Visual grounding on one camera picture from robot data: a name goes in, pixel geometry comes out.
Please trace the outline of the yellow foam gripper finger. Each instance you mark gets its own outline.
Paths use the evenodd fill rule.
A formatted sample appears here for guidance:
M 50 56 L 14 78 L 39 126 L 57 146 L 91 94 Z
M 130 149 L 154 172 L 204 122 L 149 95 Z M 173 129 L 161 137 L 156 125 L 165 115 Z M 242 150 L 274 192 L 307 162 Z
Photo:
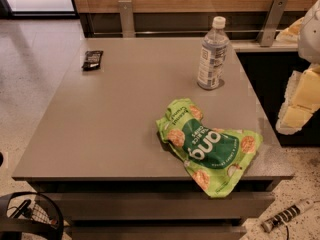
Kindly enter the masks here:
M 311 64 L 303 72 L 293 71 L 289 77 L 276 130 L 292 135 L 300 131 L 320 109 L 320 65 Z

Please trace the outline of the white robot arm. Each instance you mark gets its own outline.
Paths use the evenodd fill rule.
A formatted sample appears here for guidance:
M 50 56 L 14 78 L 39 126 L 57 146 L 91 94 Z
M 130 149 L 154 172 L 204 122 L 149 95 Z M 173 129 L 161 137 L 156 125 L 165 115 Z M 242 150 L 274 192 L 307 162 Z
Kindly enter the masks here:
M 276 40 L 296 43 L 299 57 L 310 62 L 303 72 L 292 72 L 278 113 L 276 130 L 292 135 L 320 109 L 320 0 L 304 17 L 281 31 Z

